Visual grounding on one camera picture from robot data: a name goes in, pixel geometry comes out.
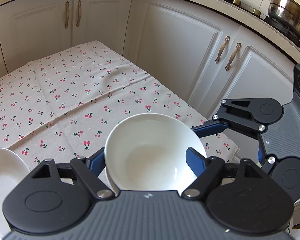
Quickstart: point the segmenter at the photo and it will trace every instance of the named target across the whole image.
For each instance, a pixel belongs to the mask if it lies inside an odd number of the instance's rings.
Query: tablecloth
[[[0,78],[0,147],[17,153],[30,169],[45,158],[69,162],[103,147],[123,119],[148,112],[189,127],[206,120],[154,77],[93,41]],[[201,140],[208,156],[227,162],[237,151],[224,134]]]

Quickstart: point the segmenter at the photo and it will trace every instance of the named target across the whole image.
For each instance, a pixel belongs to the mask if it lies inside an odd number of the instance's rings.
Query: pot
[[[294,0],[271,0],[268,15],[277,20],[300,39],[300,5]]]

